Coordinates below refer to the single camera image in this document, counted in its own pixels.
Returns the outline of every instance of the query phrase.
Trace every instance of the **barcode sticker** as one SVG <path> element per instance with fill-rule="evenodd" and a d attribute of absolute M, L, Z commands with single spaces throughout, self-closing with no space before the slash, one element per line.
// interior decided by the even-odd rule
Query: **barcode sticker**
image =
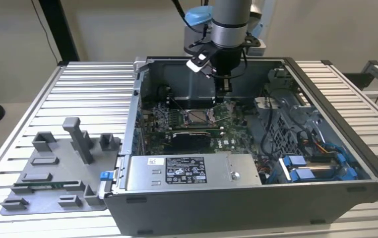
<path fill-rule="evenodd" d="M 164 158 L 149 158 L 148 159 L 148 165 L 162 165 L 164 164 Z"/>

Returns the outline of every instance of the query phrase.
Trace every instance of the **power supply label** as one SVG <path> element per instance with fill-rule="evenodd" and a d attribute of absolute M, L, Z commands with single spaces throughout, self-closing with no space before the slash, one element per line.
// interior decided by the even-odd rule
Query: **power supply label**
<path fill-rule="evenodd" d="M 166 184 L 207 183 L 204 157 L 165 159 Z"/>

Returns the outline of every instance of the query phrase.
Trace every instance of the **blue latch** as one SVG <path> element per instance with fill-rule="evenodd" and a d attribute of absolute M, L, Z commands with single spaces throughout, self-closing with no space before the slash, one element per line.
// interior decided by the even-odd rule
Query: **blue latch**
<path fill-rule="evenodd" d="M 100 181 L 112 181 L 113 180 L 113 172 L 104 171 L 100 173 Z"/>
<path fill-rule="evenodd" d="M 296 169 L 289 172 L 289 177 L 292 182 L 311 180 L 315 178 L 315 175 L 309 169 Z"/>
<path fill-rule="evenodd" d="M 305 166 L 305 160 L 301 155 L 287 155 L 283 161 L 285 166 Z"/>
<path fill-rule="evenodd" d="M 336 154 L 336 158 L 337 158 L 340 164 L 345 163 L 345 158 L 344 158 L 344 156 L 340 153 Z"/>

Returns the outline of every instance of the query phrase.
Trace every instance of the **blue drive bracket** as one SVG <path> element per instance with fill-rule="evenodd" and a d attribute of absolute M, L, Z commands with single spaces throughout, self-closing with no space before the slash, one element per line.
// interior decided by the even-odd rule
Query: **blue drive bracket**
<path fill-rule="evenodd" d="M 343 180 L 343 181 L 356 180 L 357 179 L 357 173 L 356 173 L 355 169 L 352 167 L 349 167 L 344 156 L 341 154 L 337 154 L 336 158 L 337 158 L 340 165 L 343 167 L 339 175 L 336 176 L 339 178 L 339 180 Z"/>
<path fill-rule="evenodd" d="M 315 175 L 309 169 L 295 169 L 289 172 L 292 182 L 313 181 Z"/>

